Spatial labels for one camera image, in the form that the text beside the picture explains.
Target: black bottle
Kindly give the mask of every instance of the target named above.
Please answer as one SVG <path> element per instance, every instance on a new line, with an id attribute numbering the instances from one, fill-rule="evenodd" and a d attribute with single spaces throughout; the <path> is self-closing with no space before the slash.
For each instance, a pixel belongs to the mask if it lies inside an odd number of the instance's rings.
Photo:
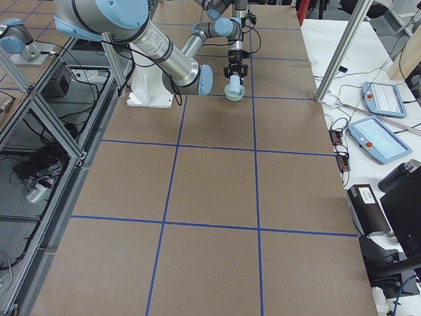
<path id="1" fill-rule="evenodd" d="M 383 180 L 380 180 L 378 183 L 379 189 L 384 193 L 388 193 L 388 191 L 405 179 L 406 176 L 413 173 L 419 166 L 421 166 L 421 162 L 415 159 L 411 159 L 407 163 L 401 163 L 391 173 L 385 176 Z"/>

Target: white table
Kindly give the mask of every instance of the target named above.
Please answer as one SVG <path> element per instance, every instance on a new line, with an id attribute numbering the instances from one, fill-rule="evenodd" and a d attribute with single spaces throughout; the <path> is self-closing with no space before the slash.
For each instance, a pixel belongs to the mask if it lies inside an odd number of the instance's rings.
<path id="1" fill-rule="evenodd" d="M 346 21 L 304 21 L 302 26 L 303 37 L 317 86 L 320 84 L 321 77 L 323 77 L 329 65 L 346 25 Z M 378 39 L 375 31 L 368 22 L 363 22 L 342 62 L 342 66 L 348 68 L 347 74 L 370 72 L 371 70 L 380 68 L 382 65 L 383 68 L 372 71 L 369 74 L 356 74 L 352 76 L 344 76 L 343 78 L 336 78 L 330 86 L 330 91 L 333 95 L 338 95 L 343 103 L 352 106 L 356 106 L 358 104 L 358 108 L 366 110 L 364 100 L 360 101 L 362 97 L 362 89 L 342 85 L 348 84 L 361 87 L 363 82 L 366 81 L 400 84 L 401 82 L 394 82 L 390 80 L 387 75 L 386 71 L 391 64 L 392 62 L 390 61 L 389 55 Z M 398 87 L 404 101 L 414 100 L 414 96 L 411 94 L 406 84 L 400 84 Z M 405 107 L 407 109 L 408 116 L 404 119 L 396 118 L 395 120 L 409 126 L 414 126 L 415 124 L 421 122 L 421 107 L 417 102 L 405 104 Z M 344 108 L 341 109 L 346 113 L 352 114 L 352 110 Z M 324 112 L 325 114 L 332 116 L 334 120 L 340 117 L 347 117 L 347 115 L 339 109 L 326 105 L 324 105 Z M 352 121 L 357 121 L 363 119 L 364 117 L 366 116 L 355 113 L 352 117 Z M 328 126 L 330 126 L 330 119 L 328 117 L 326 117 L 326 122 Z M 341 120 L 335 124 L 335 128 L 343 127 L 344 125 L 345 121 Z M 390 124 L 386 125 L 394 132 L 400 130 Z M 371 185 L 377 199 L 380 199 L 384 193 L 378 189 L 377 183 L 385 175 L 387 175 L 400 163 L 408 161 L 411 158 L 420 160 L 421 137 L 411 134 L 410 132 L 403 132 L 398 134 L 398 136 L 412 148 L 412 153 L 386 165 L 380 165 L 371 159 L 358 146 L 354 139 L 348 135 L 345 139 L 345 145 L 347 145 L 350 153 L 351 172 L 349 173 L 350 178 L 345 189 L 348 189 L 353 184 L 368 183 Z M 399 249 L 399 247 L 392 244 L 389 238 L 383 236 L 377 237 L 376 242 L 386 249 Z M 401 298 L 399 302 L 402 305 L 398 307 L 397 315 L 421 315 L 421 296 Z M 393 308 L 393 300 L 388 300 L 388 303 L 389 306 Z"/>

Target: blue cable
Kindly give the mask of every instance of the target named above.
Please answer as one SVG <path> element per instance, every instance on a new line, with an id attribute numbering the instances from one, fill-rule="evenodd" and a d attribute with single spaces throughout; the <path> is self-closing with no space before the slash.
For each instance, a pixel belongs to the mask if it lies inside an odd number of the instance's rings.
<path id="1" fill-rule="evenodd" d="M 401 294 L 403 292 L 403 289 L 404 289 L 405 285 L 407 285 L 407 283 L 409 281 L 411 281 L 413 278 L 416 278 L 416 277 L 419 277 L 419 275 L 412 275 L 411 277 L 407 278 L 407 280 L 404 283 L 402 283 L 402 285 L 401 285 L 401 287 L 399 289 L 399 292 L 398 292 L 398 294 L 396 296 L 396 301 L 393 302 L 395 304 L 395 308 L 393 309 L 393 313 L 392 313 L 391 316 L 396 316 L 396 310 L 397 310 L 397 305 L 398 305 L 398 302 L 399 302 L 399 298 L 401 297 Z"/>

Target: white mounting plate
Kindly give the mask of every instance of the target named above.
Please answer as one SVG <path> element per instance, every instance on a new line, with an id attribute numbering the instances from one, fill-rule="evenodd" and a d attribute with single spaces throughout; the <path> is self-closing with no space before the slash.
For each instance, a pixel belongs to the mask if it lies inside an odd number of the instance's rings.
<path id="1" fill-rule="evenodd" d="M 43 43 L 37 43 L 39 46 L 40 51 L 52 51 L 55 47 L 55 45 L 52 44 L 43 44 Z M 49 54 L 41 54 L 37 58 L 27 61 L 26 59 L 23 59 L 19 54 L 12 55 L 11 59 L 15 65 L 18 66 L 35 66 L 39 67 L 41 66 L 44 61 L 48 58 Z"/>
<path id="2" fill-rule="evenodd" d="M 140 51 L 135 45 L 132 49 Z M 151 61 L 139 54 L 133 54 L 138 65 L 150 65 Z M 160 107 L 171 108 L 174 95 L 170 93 L 162 82 L 162 70 L 158 66 L 136 66 L 132 80 L 132 91 L 127 100 L 131 107 Z"/>

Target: red object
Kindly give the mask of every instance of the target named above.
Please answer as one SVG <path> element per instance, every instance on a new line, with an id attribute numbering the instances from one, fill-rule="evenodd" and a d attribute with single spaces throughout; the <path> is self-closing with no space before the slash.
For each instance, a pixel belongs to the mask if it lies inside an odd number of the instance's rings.
<path id="1" fill-rule="evenodd" d="M 300 9 L 298 11 L 298 23 L 300 26 L 303 25 L 303 21 L 305 18 L 305 14 L 307 13 L 307 9 L 309 8 L 310 0 L 302 0 L 300 4 Z"/>

